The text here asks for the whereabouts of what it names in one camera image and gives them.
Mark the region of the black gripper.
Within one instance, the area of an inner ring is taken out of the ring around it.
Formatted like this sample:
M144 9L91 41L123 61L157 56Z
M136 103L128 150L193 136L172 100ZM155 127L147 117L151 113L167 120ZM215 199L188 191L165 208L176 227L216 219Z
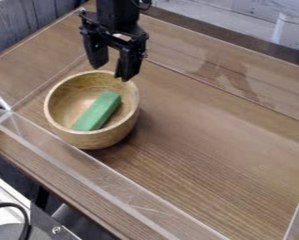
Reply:
M81 10L80 34L89 64L100 68L109 61L109 48L119 51L115 78L127 82L140 72L147 57L148 33L137 25L149 0L95 0L96 11Z

